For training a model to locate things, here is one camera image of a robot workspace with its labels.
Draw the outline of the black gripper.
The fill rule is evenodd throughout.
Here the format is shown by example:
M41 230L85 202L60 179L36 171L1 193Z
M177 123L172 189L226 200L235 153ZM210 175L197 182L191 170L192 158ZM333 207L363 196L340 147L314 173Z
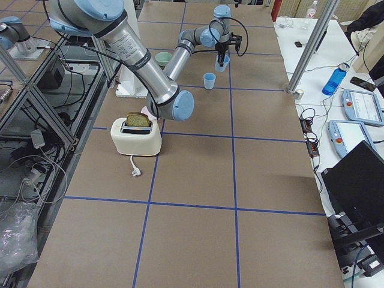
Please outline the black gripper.
M218 42L216 45L215 45L215 49L216 51L218 52L218 56L217 56L217 64L220 66L220 67L223 67L224 66L224 60L225 60L225 54L226 52L228 51L229 49L229 45L227 43L221 43L221 42Z

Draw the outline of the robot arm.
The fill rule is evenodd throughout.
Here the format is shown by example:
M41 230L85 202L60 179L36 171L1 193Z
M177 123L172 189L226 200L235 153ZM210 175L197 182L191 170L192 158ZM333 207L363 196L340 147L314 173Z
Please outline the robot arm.
M24 43L31 38L22 21L16 16L1 19L1 46L11 49L16 43Z
M148 90L148 110L158 118L175 121L184 121L193 114L194 97L181 90L176 80L194 48L215 48L217 62L222 64L230 36L230 8L219 5L210 24L180 33L170 62L161 69L128 24L123 1L50 1L49 6L54 30L105 41Z

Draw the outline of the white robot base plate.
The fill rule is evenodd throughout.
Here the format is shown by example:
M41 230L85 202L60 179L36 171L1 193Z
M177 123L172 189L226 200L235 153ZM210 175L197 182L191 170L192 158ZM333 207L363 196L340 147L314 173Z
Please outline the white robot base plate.
M116 96L121 98L145 98L148 90L141 81L124 65L118 77Z

